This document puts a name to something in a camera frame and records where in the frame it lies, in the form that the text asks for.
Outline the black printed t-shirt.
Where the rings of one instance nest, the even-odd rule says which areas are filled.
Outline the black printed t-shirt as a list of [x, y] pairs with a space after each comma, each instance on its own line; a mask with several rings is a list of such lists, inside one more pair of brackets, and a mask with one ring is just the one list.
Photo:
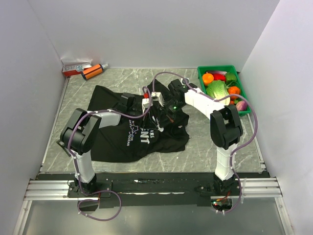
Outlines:
[[[155, 91], [161, 92], [164, 100], [173, 96], [169, 89], [155, 80]], [[113, 108], [122, 93], [96, 85], [89, 102], [89, 111]], [[178, 110], [177, 119], [166, 126], [163, 132], [157, 129], [141, 128], [141, 119], [121, 117], [118, 126], [108, 126], [98, 130], [95, 143], [91, 148], [91, 159], [98, 162], [131, 163], [139, 161], [148, 154], [171, 153], [185, 150], [189, 141], [186, 131], [189, 115]]]

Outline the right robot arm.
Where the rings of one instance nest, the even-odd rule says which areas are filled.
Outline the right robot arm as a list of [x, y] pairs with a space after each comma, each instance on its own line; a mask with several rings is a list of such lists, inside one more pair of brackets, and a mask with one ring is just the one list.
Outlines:
[[234, 105], [224, 105], [208, 97], [195, 85], [187, 85], [176, 79], [168, 85], [173, 96], [165, 101], [162, 110], [170, 121], [178, 116], [178, 110], [190, 105], [210, 120], [210, 137], [217, 148], [217, 164], [213, 176], [216, 194], [225, 195], [237, 186], [234, 176], [234, 150], [238, 147], [243, 128]]

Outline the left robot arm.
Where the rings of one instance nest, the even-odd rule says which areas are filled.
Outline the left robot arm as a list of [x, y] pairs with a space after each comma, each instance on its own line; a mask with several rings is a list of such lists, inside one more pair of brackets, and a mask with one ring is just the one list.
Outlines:
[[138, 119], [144, 117], [152, 106], [149, 91], [145, 92], [144, 99], [148, 104], [143, 105], [143, 114], [131, 116], [128, 110], [134, 96], [124, 93], [113, 109], [100, 111], [86, 111], [77, 108], [61, 132], [57, 143], [71, 156], [75, 168], [75, 184], [86, 197], [97, 193], [96, 174], [91, 162], [91, 149], [95, 143], [98, 130], [108, 126], [117, 126], [121, 117]]

